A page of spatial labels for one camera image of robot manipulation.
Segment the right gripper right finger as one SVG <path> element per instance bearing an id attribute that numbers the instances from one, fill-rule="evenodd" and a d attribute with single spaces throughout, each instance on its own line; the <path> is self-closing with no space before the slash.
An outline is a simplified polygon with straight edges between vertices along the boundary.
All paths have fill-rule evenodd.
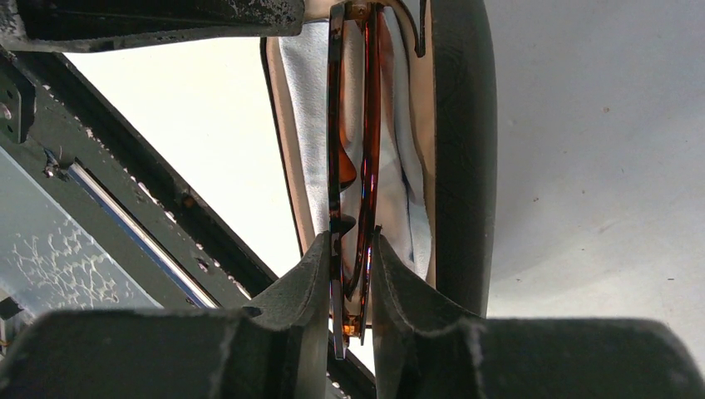
<path id="1" fill-rule="evenodd" d="M 371 296 L 380 398 L 701 398 L 678 337 L 646 319 L 484 319 L 416 276 L 380 233 Z"/>

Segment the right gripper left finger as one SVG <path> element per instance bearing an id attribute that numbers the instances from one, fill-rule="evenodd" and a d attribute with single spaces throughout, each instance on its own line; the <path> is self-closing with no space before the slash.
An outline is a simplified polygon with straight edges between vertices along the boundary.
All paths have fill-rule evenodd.
<path id="1" fill-rule="evenodd" d="M 329 233 L 234 309 L 59 311 L 1 364 L 4 398 L 322 398 Z"/>

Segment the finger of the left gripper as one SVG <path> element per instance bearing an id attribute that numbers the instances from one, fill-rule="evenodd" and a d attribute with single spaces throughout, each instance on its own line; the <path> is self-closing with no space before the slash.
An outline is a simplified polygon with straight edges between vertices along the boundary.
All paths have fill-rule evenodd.
<path id="1" fill-rule="evenodd" d="M 220 37 L 290 37 L 302 1 L 3 1 L 1 45 L 27 52 L 108 52 Z"/>

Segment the light blue cleaning cloth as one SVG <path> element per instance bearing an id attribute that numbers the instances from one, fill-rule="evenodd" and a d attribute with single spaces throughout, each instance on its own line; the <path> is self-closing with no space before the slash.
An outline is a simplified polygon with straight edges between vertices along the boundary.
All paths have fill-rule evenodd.
<path id="1" fill-rule="evenodd" d="M 421 278 L 435 271 L 434 79 L 392 8 L 382 30 L 382 131 L 377 222 L 402 262 Z M 273 84 L 280 153 L 301 250 L 328 227 L 326 75 L 328 21 L 264 46 Z"/>

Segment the black glasses case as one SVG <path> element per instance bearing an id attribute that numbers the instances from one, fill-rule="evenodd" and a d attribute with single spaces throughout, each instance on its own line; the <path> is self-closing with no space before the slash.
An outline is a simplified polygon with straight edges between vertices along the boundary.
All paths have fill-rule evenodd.
<path id="1" fill-rule="evenodd" d="M 302 30 L 311 21 L 328 21 L 333 2 L 302 2 Z M 468 311 L 485 316 L 497 175 L 495 57 L 486 5 L 482 1 L 403 2 L 416 14 L 424 38 L 422 57 L 431 58 L 434 79 L 435 271 L 424 280 Z M 283 166 L 273 84 L 264 57 L 270 38 L 274 37 L 262 41 L 262 62 Z M 288 194 L 284 166 L 283 172 Z"/>

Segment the brown sunglasses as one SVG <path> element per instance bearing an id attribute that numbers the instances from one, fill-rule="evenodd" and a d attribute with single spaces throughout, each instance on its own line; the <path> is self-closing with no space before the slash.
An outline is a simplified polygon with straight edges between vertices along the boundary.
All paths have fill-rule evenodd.
<path id="1" fill-rule="evenodd" d="M 364 339 L 370 313 L 382 131 L 382 30 L 392 8 L 418 57 L 416 14 L 403 1 L 341 1 L 330 7 L 326 105 L 328 267 L 333 350 L 345 358 Z"/>

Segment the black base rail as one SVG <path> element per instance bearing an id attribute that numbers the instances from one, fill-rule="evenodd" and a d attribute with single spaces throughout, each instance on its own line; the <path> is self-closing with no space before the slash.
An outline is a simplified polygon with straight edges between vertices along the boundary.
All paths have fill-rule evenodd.
<path id="1" fill-rule="evenodd" d="M 234 309 L 283 277 L 63 55 L 2 51 L 1 102 L 5 358 L 49 313 Z M 376 395 L 330 333 L 326 378 L 322 398 Z"/>

